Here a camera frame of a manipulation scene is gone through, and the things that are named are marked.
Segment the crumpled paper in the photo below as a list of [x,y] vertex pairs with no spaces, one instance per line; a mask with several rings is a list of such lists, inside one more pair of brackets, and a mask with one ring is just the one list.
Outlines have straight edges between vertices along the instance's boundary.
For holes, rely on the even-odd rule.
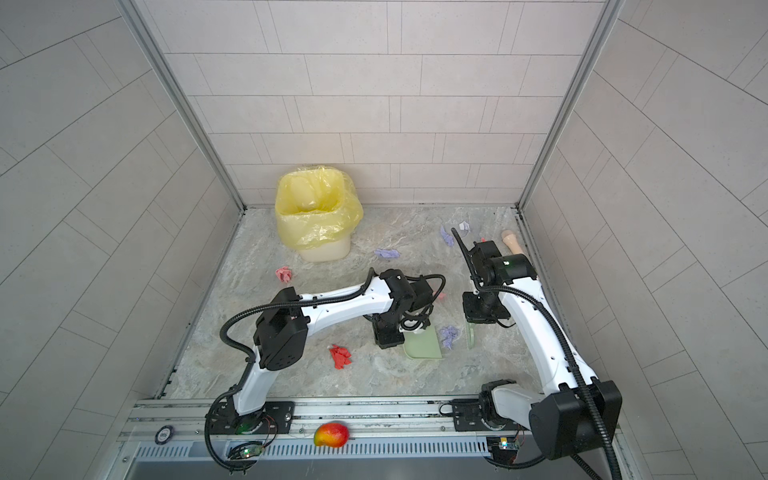
[[352,353],[349,353],[348,349],[334,345],[333,348],[328,350],[331,352],[331,358],[333,358],[333,366],[335,366],[337,370],[341,370],[345,365],[352,363],[352,360],[349,359],[352,356]]
[[440,234],[442,235],[442,239],[445,240],[445,243],[449,247],[453,247],[453,236],[445,231],[445,227],[440,226]]
[[448,325],[438,330],[438,333],[442,337],[442,345],[446,349],[453,349],[453,343],[458,339],[458,329],[453,325]]
[[373,251],[373,253],[375,253],[376,255],[382,258],[400,258],[400,252],[395,249],[384,250],[381,248],[377,248],[376,250]]
[[275,270],[275,275],[277,275],[277,278],[280,279],[281,282],[288,283],[293,276],[293,272],[291,272],[290,268],[287,266],[282,266]]

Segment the marble floor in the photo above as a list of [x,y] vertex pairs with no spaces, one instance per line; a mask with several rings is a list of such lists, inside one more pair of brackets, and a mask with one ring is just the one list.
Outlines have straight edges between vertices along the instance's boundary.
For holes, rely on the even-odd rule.
[[[283,370],[272,397],[394,396],[475,394],[483,383],[517,380],[539,391],[538,374],[517,327],[475,326],[475,347],[466,342],[462,292],[469,277],[458,246],[449,247],[440,235],[468,221],[472,231],[464,238],[470,246],[481,237],[495,240],[502,253],[501,232],[516,230],[510,207],[370,207],[352,238],[352,251],[343,260],[306,263],[280,242],[271,209],[250,209],[237,231],[232,248],[214,284],[202,317],[166,388],[175,399],[213,398],[232,386],[243,371],[242,352],[219,340],[220,326],[232,315],[269,302],[284,285],[275,270],[293,271],[291,286],[298,293],[321,293],[361,283],[370,266],[376,272],[401,269],[406,275],[445,275],[445,299],[435,303],[432,325],[453,325],[461,332],[453,349],[442,348],[442,359],[410,359],[401,346],[382,350],[373,341],[370,323],[360,317],[311,336],[302,359]],[[384,260],[374,249],[397,249],[401,257]],[[241,321],[230,335],[253,345],[257,316]],[[345,346],[352,364],[333,368],[331,344]]]

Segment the yellow plastic bag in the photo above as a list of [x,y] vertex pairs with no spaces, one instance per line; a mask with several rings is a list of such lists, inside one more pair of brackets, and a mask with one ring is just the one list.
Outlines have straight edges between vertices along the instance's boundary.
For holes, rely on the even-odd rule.
[[308,250],[350,235],[362,219],[362,205],[349,175],[319,165],[280,178],[275,215],[283,243]]

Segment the trash can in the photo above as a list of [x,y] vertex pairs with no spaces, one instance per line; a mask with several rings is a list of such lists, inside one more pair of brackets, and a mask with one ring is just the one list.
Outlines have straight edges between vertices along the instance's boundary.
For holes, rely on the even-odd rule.
[[304,167],[283,175],[275,199],[277,233],[308,262],[349,253],[362,205],[349,175],[333,167]]

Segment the side wall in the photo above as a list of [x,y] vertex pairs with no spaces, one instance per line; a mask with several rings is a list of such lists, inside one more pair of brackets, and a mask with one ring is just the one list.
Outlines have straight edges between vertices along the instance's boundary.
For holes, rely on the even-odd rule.
[[246,204],[301,164],[363,203],[510,204],[601,2],[137,0]]
[[238,217],[111,0],[0,5],[0,477],[86,475]]
[[648,478],[768,472],[766,31],[765,2],[627,0],[524,208]]

